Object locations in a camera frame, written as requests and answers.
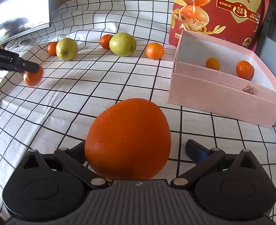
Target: monitor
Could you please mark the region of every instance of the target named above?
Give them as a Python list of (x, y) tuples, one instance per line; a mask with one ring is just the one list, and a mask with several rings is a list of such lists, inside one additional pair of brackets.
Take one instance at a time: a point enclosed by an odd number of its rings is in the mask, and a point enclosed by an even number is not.
[(0, 3), (0, 45), (50, 27), (49, 0), (5, 0)]

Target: green pear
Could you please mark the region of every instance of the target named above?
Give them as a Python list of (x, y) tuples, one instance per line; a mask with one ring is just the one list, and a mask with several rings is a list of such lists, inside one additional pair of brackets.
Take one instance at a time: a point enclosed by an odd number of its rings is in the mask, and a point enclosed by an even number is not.
[(137, 43), (133, 36), (128, 33), (120, 32), (110, 40), (110, 50), (122, 57), (128, 57), (136, 50)]
[(76, 57), (78, 52), (78, 45), (75, 40), (71, 38), (64, 38), (56, 45), (56, 55), (58, 58), (69, 61)]

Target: pink cardboard box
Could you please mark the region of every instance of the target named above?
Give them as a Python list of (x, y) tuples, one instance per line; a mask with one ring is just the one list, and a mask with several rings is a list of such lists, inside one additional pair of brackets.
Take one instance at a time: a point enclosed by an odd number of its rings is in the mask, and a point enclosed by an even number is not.
[[(210, 57), (219, 60), (219, 71), (205, 67)], [(242, 60), (254, 66), (251, 80), (236, 74), (236, 65)], [(243, 92), (244, 86), (253, 87), (254, 94)], [(167, 101), (271, 127), (276, 122), (276, 78), (252, 51), (225, 40), (183, 30)]]

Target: red snack bag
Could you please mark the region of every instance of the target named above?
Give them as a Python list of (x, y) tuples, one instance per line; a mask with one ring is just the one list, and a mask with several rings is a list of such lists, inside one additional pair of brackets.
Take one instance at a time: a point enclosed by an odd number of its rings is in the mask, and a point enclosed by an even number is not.
[(185, 29), (252, 47), (268, 5), (269, 0), (175, 0), (169, 43), (177, 46)]

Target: white tablecloth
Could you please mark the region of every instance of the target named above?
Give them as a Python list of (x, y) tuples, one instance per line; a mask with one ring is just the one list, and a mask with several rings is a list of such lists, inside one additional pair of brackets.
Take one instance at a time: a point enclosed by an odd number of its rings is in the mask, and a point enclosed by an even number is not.
[[(271, 129), (166, 102), (175, 47), (168, 44), (174, 0), (73, 0), (52, 13), (51, 28), (11, 41), (7, 49), (41, 64), (44, 76), (28, 87), (20, 73), (0, 71), (0, 213), (8, 218), (2, 190), (28, 149), (53, 153), (84, 140), (94, 119), (128, 98), (145, 98), (164, 112), (172, 147), (164, 169), (155, 178), (169, 181), (194, 166), (185, 143), (194, 139), (226, 153), (251, 149), (276, 186), (276, 124)], [(128, 32), (137, 40), (130, 57), (102, 49), (108, 33)], [(64, 37), (79, 45), (77, 57), (61, 61), (46, 51)], [(164, 45), (161, 60), (146, 58), (150, 42)], [(276, 205), (270, 214), (276, 222)]]

